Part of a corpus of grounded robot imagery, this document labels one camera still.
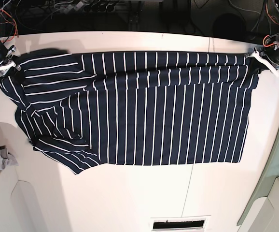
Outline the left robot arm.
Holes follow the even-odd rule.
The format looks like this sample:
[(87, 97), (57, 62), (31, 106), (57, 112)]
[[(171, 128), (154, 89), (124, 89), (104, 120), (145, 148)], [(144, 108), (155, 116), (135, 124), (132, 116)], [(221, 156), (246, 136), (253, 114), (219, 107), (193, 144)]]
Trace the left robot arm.
[[(272, 1), (278, 13), (279, 19), (279, 0)], [(263, 37), (262, 44), (256, 46), (251, 53), (246, 53), (245, 58), (250, 60), (250, 73), (260, 74), (262, 71), (269, 70), (276, 77), (279, 77), (279, 32), (268, 34)]]

